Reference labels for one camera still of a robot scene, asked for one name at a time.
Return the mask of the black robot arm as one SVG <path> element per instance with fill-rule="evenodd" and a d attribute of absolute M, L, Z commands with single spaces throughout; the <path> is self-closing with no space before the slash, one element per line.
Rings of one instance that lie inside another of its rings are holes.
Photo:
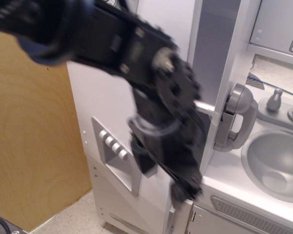
<path fill-rule="evenodd" d="M 195 136 L 205 136 L 195 109 L 200 86 L 176 45 L 160 29 L 103 0 L 0 0 L 0 32 L 17 38 L 36 63 L 74 61 L 124 78 L 136 115 L 131 149 L 140 171 L 159 165 L 172 179 L 175 209 L 201 193 Z"/>

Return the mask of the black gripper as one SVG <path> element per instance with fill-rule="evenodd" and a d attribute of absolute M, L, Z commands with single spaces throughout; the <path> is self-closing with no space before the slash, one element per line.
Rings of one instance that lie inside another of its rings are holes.
<path fill-rule="evenodd" d="M 141 173 L 157 164 L 175 181 L 170 185 L 175 210 L 202 193 L 202 175 L 182 136 L 183 125 L 179 120 L 154 125 L 137 115 L 128 125 L 132 131 L 132 153 Z"/>

